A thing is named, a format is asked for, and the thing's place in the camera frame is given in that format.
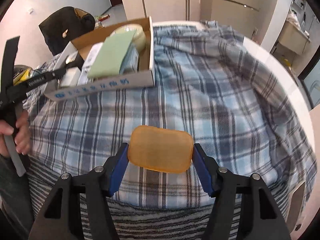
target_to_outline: blue plaid fabric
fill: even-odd
[[[151,88],[93,93],[52,102],[44,87],[26,101],[32,133],[35,210],[41,166],[57,174],[87,173],[103,165],[134,128],[183,130],[208,156],[233,173],[256,172],[272,190],[283,214],[288,192],[306,181],[305,200],[316,174],[316,157],[276,77],[242,46],[231,27],[207,23],[154,28],[155,79]],[[37,71],[52,70],[57,58]],[[214,199],[202,190],[195,168],[166,174],[128,165],[114,201],[145,208],[199,208]]]

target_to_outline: white box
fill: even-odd
[[[53,101],[63,101],[78,96],[96,93],[98,91],[154,86],[155,70],[151,17],[122,22],[104,28],[98,28],[70,41],[54,66],[54,70],[61,68],[67,56],[73,52],[76,52],[77,50],[79,51],[81,57],[85,60],[94,44],[103,42],[106,37],[108,37],[115,29],[131,23],[140,24],[143,27],[143,31],[147,38],[146,48],[139,54],[140,60],[138,72],[112,76],[88,83],[86,85],[63,89],[58,89],[58,81],[52,80],[48,82],[44,91],[44,95]]]

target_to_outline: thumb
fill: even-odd
[[[13,127],[8,125],[4,120],[0,120],[0,134],[12,135],[14,132]]]

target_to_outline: green notebook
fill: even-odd
[[[88,78],[119,75],[121,63],[135,32],[128,31],[107,37],[88,72]]]

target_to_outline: blue logo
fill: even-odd
[[[61,93],[61,94],[55,94],[54,96],[56,98],[64,98],[66,95],[64,93]]]

